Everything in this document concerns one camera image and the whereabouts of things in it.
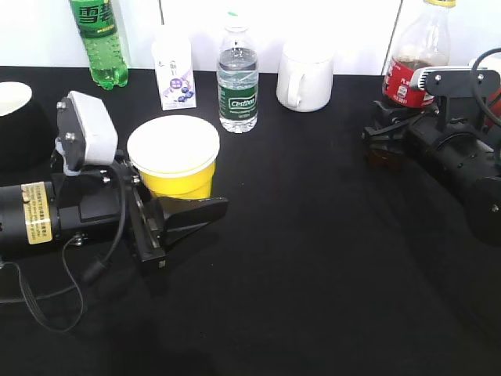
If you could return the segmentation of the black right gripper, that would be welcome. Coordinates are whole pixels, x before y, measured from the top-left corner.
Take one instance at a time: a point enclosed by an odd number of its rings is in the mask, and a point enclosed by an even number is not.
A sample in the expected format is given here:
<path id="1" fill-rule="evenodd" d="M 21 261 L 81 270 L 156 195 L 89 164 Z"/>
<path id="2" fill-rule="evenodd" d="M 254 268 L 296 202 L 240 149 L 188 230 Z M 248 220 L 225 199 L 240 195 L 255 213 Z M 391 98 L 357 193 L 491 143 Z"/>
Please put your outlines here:
<path id="1" fill-rule="evenodd" d="M 439 117 L 440 110 L 436 105 L 417 110 L 396 107 L 383 100 L 374 101 L 371 114 L 373 126 L 367 126 L 362 131 L 367 164 L 399 171 L 409 149 L 406 144 L 409 143 L 407 139 L 411 126 L 432 114 L 435 118 Z"/>

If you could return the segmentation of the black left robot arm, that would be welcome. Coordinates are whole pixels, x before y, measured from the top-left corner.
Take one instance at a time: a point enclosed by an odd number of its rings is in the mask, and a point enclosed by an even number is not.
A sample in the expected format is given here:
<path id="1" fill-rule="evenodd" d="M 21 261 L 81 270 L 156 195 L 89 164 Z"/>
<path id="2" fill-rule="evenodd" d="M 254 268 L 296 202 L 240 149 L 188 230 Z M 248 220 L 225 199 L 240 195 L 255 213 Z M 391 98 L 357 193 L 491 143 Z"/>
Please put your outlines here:
<path id="1" fill-rule="evenodd" d="M 122 152 L 110 166 L 1 189 L 1 257 L 8 261 L 78 243 L 125 238 L 144 272 L 163 269 L 182 238 L 222 219 L 229 201 L 155 198 Z"/>

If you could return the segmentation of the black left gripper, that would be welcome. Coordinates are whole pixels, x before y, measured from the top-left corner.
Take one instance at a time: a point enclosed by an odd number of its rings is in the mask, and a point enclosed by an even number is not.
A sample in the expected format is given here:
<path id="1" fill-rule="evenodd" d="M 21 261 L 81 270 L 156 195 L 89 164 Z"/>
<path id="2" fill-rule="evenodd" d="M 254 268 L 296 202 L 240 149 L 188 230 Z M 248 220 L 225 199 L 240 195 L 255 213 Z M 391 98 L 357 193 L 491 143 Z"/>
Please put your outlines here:
<path id="1" fill-rule="evenodd" d="M 202 227 L 223 219 L 225 197 L 143 200 L 139 177 L 123 159 L 110 166 L 92 166 L 77 174 L 54 170 L 50 175 L 52 235 L 77 245 L 110 241 L 108 251 L 84 268 L 84 274 L 103 274 L 122 238 L 143 272 L 167 265 L 167 251 Z"/>

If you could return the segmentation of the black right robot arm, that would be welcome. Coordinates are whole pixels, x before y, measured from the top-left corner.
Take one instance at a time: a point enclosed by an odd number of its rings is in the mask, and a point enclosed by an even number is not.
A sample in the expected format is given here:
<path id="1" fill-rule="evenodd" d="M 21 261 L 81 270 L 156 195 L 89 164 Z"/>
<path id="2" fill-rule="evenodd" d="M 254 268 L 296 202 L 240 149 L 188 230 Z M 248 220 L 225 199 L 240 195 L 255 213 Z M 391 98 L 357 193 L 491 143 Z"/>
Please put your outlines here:
<path id="1" fill-rule="evenodd" d="M 462 204 L 479 241 L 500 245 L 500 161 L 479 111 L 455 109 L 446 98 L 423 109 L 374 101 L 371 119 L 362 130 L 370 164 L 399 168 L 414 160 Z"/>

